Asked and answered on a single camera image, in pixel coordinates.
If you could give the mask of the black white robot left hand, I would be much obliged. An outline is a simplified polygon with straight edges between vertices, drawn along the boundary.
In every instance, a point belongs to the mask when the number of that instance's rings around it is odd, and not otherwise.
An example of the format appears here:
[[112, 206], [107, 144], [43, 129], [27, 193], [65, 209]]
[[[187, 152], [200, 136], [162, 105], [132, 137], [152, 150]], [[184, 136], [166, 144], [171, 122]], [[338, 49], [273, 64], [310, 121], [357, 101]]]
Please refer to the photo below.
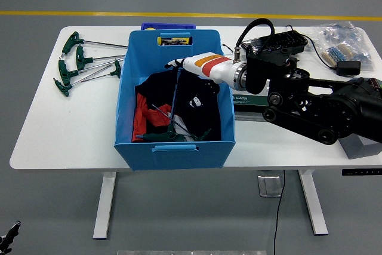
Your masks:
[[14, 238], [19, 234], [21, 222], [18, 220], [12, 226], [5, 236], [1, 236], [1, 254], [8, 254], [12, 248], [10, 245], [13, 243]]

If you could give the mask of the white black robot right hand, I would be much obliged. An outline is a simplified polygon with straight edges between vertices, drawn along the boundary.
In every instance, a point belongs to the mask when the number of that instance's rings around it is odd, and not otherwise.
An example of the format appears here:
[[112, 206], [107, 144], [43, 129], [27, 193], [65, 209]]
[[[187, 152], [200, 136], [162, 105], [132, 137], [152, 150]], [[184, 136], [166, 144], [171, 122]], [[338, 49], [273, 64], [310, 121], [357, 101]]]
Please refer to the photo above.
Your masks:
[[165, 68], [182, 67], [202, 78], [213, 80], [216, 84], [225, 82], [230, 88], [245, 91], [247, 64], [212, 52], [202, 53], [168, 62]]

